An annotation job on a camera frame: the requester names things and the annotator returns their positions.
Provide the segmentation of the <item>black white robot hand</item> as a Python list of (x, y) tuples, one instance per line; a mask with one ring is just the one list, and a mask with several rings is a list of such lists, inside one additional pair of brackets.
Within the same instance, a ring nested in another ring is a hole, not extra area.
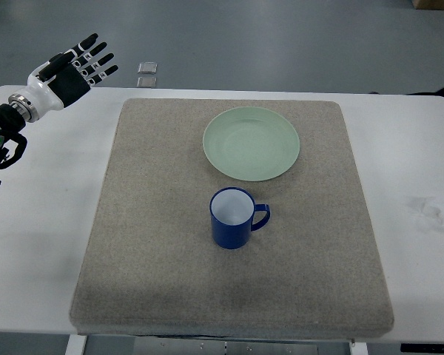
[(113, 53), (103, 54), (106, 42), (93, 33), (74, 47), (54, 55), (27, 79), (27, 100), (40, 116), (66, 108), (86, 95), (95, 85), (118, 70), (111, 64)]

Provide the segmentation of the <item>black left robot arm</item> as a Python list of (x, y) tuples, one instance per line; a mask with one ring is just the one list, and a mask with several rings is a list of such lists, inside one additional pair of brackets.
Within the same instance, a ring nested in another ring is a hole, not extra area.
[(0, 105), (0, 170), (21, 159), (27, 148), (27, 139), (21, 131), (38, 118), (36, 108), (21, 94), (11, 95), (7, 104)]

